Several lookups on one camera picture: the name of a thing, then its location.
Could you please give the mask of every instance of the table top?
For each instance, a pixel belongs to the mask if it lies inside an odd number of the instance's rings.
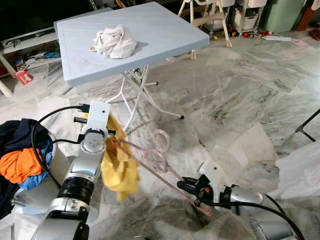
[[[138,41],[125,59],[90,52],[97,31],[127,27]],[[64,80],[76,86],[140,68],[209,44],[209,36],[156,2],[57,23]]]

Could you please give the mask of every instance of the floor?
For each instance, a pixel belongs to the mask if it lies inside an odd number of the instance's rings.
[[[185,119],[160,115],[142,102],[127,138],[140,146],[154,147],[152,132],[163,129],[172,140],[167,159],[181,175],[195,177],[200,163],[214,159],[235,183],[262,192],[276,189],[279,170],[275,161],[310,143],[294,132],[320,102],[320,43],[306,32],[283,35],[301,39],[308,46],[233,38],[233,47],[226,48],[220,39],[197,50],[195,61],[184,54],[153,66],[148,81],[159,85],[148,88],[151,95],[164,109],[183,114]],[[26,86],[9,78],[3,81],[14,88],[14,96],[0,95],[0,124],[39,119],[59,107],[106,100],[121,84],[120,76],[114,76],[70,89],[64,83],[60,63],[31,73],[35,80]],[[135,96],[129,86],[124,92],[128,98]],[[113,103],[111,110],[120,123],[128,120],[123,102]],[[77,139],[81,126],[72,122],[75,114],[66,111],[45,126],[58,137]],[[320,118],[307,130],[319,139]],[[77,154],[77,146],[62,143],[59,147],[66,155]],[[99,217],[91,223],[90,239],[255,239],[250,228],[230,212],[204,216],[143,168],[139,173],[140,193],[124,203],[118,203],[115,193],[98,182],[92,204],[99,208]],[[168,173],[163,176],[176,181]],[[279,202],[305,239],[320,239],[319,197]]]

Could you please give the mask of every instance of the white chair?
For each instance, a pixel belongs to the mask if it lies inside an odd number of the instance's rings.
[[[199,5],[199,6],[205,6],[203,7],[198,7],[196,12],[204,12],[203,17],[196,18],[194,19],[194,1]],[[215,20],[221,20],[222,25],[223,25],[223,31],[225,35],[225,40],[226,40],[226,46],[228,48],[231,48],[231,42],[229,39],[228,35],[228,30],[227,30],[227,24],[226,24],[226,19],[225,19],[225,14],[224,10],[222,7],[222,2],[221,0],[183,0],[182,5],[180,7],[178,16],[182,17],[184,7],[186,3],[190,3],[190,10],[184,11],[184,15],[187,15],[190,13],[190,23],[194,25],[195,27],[201,26],[205,23],[213,22]],[[211,5],[211,11],[208,13],[209,5]],[[216,5],[219,7],[219,12],[216,12]],[[195,50],[191,51],[191,57],[192,60],[196,59],[196,53]]]

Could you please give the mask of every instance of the blue clothing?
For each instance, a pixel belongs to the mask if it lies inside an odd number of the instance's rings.
[[[47,140],[44,142],[44,144],[40,149],[41,156],[45,154],[46,148],[47,146],[49,146],[50,143],[51,143],[50,140]],[[50,168],[53,146],[51,146],[48,151],[49,153],[45,157],[45,162],[48,168]],[[47,177],[47,173],[44,171],[38,175],[28,176],[23,183],[19,184],[19,187],[25,190],[33,189],[34,187],[38,186],[46,177]]]

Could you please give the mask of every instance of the pile of clothes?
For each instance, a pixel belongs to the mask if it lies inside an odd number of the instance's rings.
[[[47,176],[32,149],[31,131],[36,122],[23,118],[0,125],[0,219],[11,212],[11,199],[19,188],[32,189]],[[35,129],[35,147],[40,156],[51,145],[48,133],[40,124]],[[52,150],[52,146],[49,147],[49,154],[45,156],[48,167]]]

